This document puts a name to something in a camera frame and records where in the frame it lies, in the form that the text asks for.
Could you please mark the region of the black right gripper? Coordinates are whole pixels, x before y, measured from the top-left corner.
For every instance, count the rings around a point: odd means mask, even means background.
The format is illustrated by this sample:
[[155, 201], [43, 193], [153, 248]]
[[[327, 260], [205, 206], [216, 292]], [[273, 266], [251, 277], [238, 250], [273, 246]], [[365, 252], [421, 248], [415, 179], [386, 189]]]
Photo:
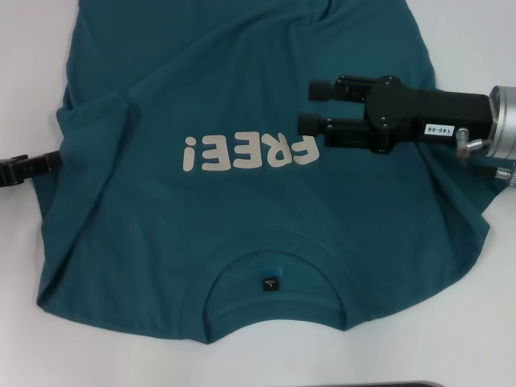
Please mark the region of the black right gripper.
[[461, 127], [471, 139], [488, 139], [492, 128], [489, 98], [483, 94], [413, 89], [396, 77], [341, 75], [336, 81], [311, 80], [308, 99], [365, 104], [364, 119], [299, 114], [301, 136], [324, 136], [328, 148], [360, 148], [389, 153], [399, 143], [453, 144]]

